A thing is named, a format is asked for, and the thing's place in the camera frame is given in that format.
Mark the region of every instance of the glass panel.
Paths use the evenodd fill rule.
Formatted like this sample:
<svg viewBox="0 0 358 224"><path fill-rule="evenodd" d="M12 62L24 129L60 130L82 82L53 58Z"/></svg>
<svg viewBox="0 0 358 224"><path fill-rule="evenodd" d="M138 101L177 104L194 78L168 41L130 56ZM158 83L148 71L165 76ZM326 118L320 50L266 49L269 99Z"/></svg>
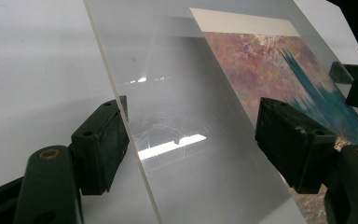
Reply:
<svg viewBox="0 0 358 224"><path fill-rule="evenodd" d="M337 58L296 4L88 1L131 144L164 223L304 223L190 7L290 20L329 68Z"/></svg>

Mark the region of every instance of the clear acrylic sheet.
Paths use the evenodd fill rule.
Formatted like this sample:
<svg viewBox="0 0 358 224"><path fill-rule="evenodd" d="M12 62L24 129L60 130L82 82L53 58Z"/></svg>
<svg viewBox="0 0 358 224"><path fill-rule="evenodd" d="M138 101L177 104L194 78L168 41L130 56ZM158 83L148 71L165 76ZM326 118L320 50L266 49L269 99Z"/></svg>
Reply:
<svg viewBox="0 0 358 224"><path fill-rule="evenodd" d="M127 95L131 147L158 222L304 223L189 10L289 20L329 69L337 58L296 4L85 3L116 95Z"/></svg>

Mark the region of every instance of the colorful painting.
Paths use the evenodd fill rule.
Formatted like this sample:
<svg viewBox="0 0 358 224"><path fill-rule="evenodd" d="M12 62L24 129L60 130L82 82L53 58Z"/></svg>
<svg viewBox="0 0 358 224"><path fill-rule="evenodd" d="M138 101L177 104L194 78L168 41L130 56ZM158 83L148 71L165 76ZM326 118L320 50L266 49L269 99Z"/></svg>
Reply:
<svg viewBox="0 0 358 224"><path fill-rule="evenodd" d="M256 123L260 97L285 101L358 145L358 115L299 36L205 32L213 54Z"/></svg>

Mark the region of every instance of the teal brushstroke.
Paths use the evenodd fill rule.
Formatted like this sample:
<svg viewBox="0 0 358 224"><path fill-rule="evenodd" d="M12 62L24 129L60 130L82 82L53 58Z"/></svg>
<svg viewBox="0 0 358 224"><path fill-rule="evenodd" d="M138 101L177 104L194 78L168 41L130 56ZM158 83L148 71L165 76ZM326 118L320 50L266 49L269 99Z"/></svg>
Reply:
<svg viewBox="0 0 358 224"><path fill-rule="evenodd" d="M345 104L342 93L327 91L322 85L315 86L289 51L283 49L281 55L311 99L304 97L288 103L336 134L347 137L353 145L358 145L358 115Z"/></svg>

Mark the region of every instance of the cream paper border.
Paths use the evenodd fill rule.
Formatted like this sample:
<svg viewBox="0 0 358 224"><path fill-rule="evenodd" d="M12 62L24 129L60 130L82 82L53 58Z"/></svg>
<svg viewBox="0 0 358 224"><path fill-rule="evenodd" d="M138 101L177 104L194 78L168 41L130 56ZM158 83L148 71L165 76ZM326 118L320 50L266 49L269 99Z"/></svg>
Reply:
<svg viewBox="0 0 358 224"><path fill-rule="evenodd" d="M202 32L300 36L290 21L190 8Z"/></svg>

